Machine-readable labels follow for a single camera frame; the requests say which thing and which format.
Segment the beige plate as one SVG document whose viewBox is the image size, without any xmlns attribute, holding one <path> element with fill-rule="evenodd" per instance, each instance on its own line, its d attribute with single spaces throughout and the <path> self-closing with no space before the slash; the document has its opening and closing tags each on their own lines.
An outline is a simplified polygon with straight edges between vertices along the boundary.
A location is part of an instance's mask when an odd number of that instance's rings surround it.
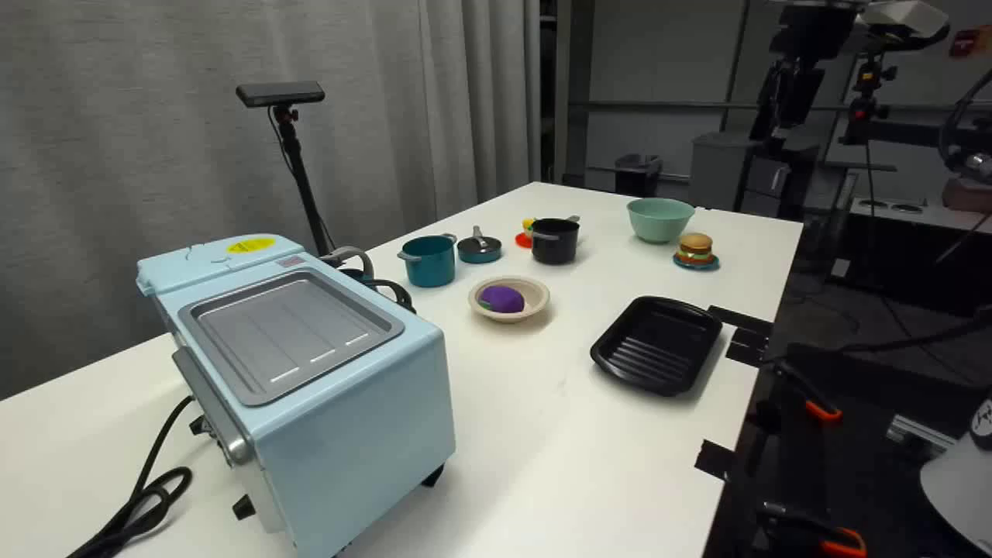
<svg viewBox="0 0 992 558">
<path fill-rule="evenodd" d="M 513 287 L 523 294 L 523 309 L 520 313 L 494 313 L 487 309 L 479 294 L 487 290 L 487 287 Z M 546 308 L 548 308 L 548 290 L 535 280 L 523 280 L 523 275 L 496 275 L 496 280 L 487 280 L 487 282 L 479 282 L 468 294 L 468 308 L 483 316 L 483 320 L 496 320 L 496 323 L 523 323 L 523 320 L 533 320 L 540 316 Z"/>
</svg>

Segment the teal pot lid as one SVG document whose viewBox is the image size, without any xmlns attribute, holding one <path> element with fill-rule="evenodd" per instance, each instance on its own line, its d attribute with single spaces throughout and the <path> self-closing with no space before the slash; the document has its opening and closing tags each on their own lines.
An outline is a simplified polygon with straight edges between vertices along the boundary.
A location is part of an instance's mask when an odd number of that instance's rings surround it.
<svg viewBox="0 0 992 558">
<path fill-rule="evenodd" d="M 464 239 L 456 243 L 461 263 L 494 263 L 501 258 L 501 243 L 476 226 Z"/>
</svg>

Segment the black saucepan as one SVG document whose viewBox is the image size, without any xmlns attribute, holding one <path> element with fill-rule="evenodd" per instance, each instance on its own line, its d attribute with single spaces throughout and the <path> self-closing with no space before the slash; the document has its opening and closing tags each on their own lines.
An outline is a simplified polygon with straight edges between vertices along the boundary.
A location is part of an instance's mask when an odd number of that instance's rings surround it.
<svg viewBox="0 0 992 558">
<path fill-rule="evenodd" d="M 576 258 L 579 220 L 576 216 L 540 216 L 530 230 L 533 258 L 540 263 L 572 263 Z"/>
</svg>

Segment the teal pot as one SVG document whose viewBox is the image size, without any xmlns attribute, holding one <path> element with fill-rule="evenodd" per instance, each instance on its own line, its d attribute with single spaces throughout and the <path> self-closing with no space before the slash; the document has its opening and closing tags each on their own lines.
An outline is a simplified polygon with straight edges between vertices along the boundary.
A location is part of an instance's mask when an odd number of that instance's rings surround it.
<svg viewBox="0 0 992 558">
<path fill-rule="evenodd" d="M 439 290 L 456 280 L 456 243 L 450 236 L 419 236 L 399 247 L 406 275 L 419 290 Z"/>
</svg>

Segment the mint green bowl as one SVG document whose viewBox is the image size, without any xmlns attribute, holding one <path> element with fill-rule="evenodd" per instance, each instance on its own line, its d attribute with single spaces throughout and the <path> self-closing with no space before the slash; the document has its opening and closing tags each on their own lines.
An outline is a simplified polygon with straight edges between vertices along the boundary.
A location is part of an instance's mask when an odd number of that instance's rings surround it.
<svg viewBox="0 0 992 558">
<path fill-rule="evenodd" d="M 695 208 L 679 199 L 636 199 L 626 211 L 636 239 L 649 244 L 677 243 L 695 215 Z"/>
</svg>

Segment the black grill tray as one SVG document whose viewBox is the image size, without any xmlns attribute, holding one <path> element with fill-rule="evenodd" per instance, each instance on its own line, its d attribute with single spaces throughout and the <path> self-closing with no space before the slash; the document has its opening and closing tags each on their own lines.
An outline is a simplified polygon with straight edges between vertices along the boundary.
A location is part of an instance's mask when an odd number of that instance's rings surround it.
<svg viewBox="0 0 992 558">
<path fill-rule="evenodd" d="M 636 299 L 588 349 L 588 358 L 621 386 L 682 397 L 697 386 L 720 331 L 722 323 L 695 303 Z"/>
</svg>

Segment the toy burger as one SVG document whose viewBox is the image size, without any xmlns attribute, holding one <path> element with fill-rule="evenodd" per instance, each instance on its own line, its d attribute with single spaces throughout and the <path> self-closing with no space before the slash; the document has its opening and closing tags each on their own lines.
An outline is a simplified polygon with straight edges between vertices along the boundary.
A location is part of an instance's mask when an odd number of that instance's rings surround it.
<svg viewBox="0 0 992 558">
<path fill-rule="evenodd" d="M 682 269 L 716 269 L 720 266 L 720 258 L 713 254 L 713 239 L 705 232 L 685 232 L 679 239 L 673 261 Z"/>
</svg>

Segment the light blue toaster oven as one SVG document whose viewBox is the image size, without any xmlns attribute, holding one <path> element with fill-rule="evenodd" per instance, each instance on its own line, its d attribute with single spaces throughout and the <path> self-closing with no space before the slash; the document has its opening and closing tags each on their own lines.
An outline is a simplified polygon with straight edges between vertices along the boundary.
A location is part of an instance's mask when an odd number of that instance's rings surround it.
<svg viewBox="0 0 992 558">
<path fill-rule="evenodd" d="M 136 263 L 238 514 L 334 558 L 456 452 L 445 331 L 275 232 Z"/>
</svg>

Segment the orange black clamp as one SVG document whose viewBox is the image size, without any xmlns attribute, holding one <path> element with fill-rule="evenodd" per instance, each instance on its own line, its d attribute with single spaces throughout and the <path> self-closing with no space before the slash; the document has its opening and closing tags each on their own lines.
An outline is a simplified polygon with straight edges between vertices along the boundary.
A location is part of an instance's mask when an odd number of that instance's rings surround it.
<svg viewBox="0 0 992 558">
<path fill-rule="evenodd" d="M 859 530 L 827 523 L 780 503 L 760 503 L 756 522 L 774 558 L 869 558 L 869 543 Z"/>
<path fill-rule="evenodd" d="M 842 418 L 842 409 L 790 364 L 773 367 L 773 397 L 780 406 L 803 409 L 820 424 L 837 424 Z"/>
</svg>

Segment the orange black clamp lower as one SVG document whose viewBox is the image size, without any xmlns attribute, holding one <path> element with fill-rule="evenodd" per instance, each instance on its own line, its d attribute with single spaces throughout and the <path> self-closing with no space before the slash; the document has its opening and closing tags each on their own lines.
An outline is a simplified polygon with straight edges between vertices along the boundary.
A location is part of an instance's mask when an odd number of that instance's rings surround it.
<svg viewBox="0 0 992 558">
<path fill-rule="evenodd" d="M 760 503 L 756 522 L 774 558 L 869 558 L 869 543 L 859 530 L 827 523 L 780 503 Z"/>
</svg>

